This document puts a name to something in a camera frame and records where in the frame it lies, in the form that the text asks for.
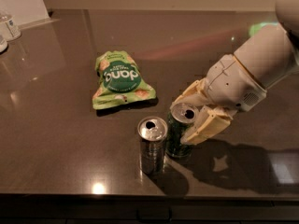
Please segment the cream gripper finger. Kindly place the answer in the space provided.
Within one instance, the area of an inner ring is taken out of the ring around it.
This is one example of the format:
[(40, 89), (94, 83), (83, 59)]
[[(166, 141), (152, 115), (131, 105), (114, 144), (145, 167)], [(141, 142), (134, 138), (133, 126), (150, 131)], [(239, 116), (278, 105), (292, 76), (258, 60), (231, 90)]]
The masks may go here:
[(209, 105), (210, 99), (205, 93), (206, 80), (195, 80), (172, 104), (189, 104), (194, 106)]
[(225, 130), (233, 117), (223, 108), (204, 105), (193, 125), (180, 138), (183, 145), (198, 145)]

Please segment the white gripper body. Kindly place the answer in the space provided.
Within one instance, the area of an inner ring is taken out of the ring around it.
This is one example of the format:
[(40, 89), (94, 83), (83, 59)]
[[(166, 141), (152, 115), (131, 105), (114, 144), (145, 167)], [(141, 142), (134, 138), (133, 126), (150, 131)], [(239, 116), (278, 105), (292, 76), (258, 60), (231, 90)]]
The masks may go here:
[(267, 94), (234, 55), (224, 55), (209, 68), (205, 85), (214, 105), (239, 112), (250, 111)]

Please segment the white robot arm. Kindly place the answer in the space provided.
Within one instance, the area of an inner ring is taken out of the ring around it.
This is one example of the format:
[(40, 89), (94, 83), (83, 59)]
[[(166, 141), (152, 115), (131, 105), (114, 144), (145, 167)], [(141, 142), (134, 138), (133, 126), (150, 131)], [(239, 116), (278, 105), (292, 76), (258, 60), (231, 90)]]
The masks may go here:
[(277, 0), (276, 16), (278, 24), (265, 25), (175, 100), (200, 108), (182, 144), (198, 145), (222, 132), (236, 113), (250, 111), (268, 89), (298, 71), (299, 0)]

